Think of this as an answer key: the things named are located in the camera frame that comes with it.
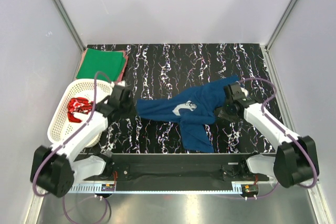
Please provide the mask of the blue t shirt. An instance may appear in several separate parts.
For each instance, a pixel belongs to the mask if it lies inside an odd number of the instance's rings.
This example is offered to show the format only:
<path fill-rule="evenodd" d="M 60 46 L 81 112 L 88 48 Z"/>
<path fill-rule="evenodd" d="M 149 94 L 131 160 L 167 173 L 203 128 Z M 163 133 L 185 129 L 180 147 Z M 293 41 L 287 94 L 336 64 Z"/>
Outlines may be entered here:
<path fill-rule="evenodd" d="M 185 149 L 213 153 L 204 125 L 215 123 L 214 111 L 223 106 L 226 99 L 224 86 L 238 80 L 237 76 L 219 79 L 188 88 L 171 99 L 138 99 L 136 110 L 143 119 L 178 123 Z"/>

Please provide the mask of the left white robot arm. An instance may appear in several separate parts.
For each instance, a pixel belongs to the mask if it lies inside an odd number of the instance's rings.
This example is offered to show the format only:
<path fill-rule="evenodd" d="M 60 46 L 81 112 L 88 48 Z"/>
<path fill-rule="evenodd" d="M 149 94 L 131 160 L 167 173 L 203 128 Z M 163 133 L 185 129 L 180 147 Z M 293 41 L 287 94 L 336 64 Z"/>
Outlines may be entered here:
<path fill-rule="evenodd" d="M 108 126 L 132 111 L 133 98 L 125 82 L 114 85 L 110 95 L 93 106 L 89 118 L 59 144 L 41 145 L 34 152 L 30 181 L 37 196 L 40 187 L 58 198 L 70 191 L 74 183 L 88 177 L 99 176 L 103 180 L 113 175 L 113 167 L 102 155 L 77 160 L 80 152 Z"/>

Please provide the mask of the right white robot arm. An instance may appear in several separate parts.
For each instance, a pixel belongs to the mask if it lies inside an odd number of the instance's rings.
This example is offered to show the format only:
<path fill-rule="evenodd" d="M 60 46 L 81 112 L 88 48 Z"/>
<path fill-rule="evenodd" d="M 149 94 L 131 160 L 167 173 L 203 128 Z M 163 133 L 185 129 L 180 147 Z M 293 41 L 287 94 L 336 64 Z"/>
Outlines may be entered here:
<path fill-rule="evenodd" d="M 239 176 L 250 180 L 256 174 L 275 178 L 289 188 L 299 185 L 312 188 L 319 176 L 316 143 L 310 136 L 300 136 L 284 126 L 265 108 L 265 103 L 248 95 L 239 82 L 224 86 L 225 101 L 221 119 L 245 120 L 254 126 L 275 149 L 275 156 L 251 154 L 238 167 Z"/>

